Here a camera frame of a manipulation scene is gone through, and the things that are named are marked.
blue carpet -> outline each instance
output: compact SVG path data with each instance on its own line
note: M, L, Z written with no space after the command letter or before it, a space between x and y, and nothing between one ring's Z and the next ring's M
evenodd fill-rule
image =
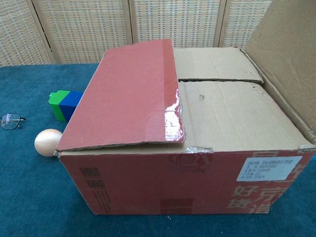
M51 92L84 91L97 64L0 68L0 114L16 112L22 129L0 129L0 236L316 236L316 161L269 214L95 216L57 158L34 148L47 128L63 131Z

white label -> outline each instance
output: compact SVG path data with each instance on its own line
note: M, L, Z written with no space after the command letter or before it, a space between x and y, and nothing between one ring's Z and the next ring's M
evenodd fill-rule
M302 156L249 157L243 164L237 181L285 180Z

egg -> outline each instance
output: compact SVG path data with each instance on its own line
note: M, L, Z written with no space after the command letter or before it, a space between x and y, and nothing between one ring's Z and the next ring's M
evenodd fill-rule
M46 129L40 132L34 141L35 149L45 157L53 157L62 133L56 129Z

wicker panel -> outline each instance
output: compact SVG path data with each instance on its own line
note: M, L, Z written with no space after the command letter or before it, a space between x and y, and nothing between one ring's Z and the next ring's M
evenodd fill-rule
M134 0L137 41L172 38L175 47L212 47L219 2Z
M99 62L107 48L127 44L121 0L37 0L61 63Z
M0 67L50 63L25 0L1 1L0 36Z
M226 26L224 47L244 47L271 2L271 0L233 0Z

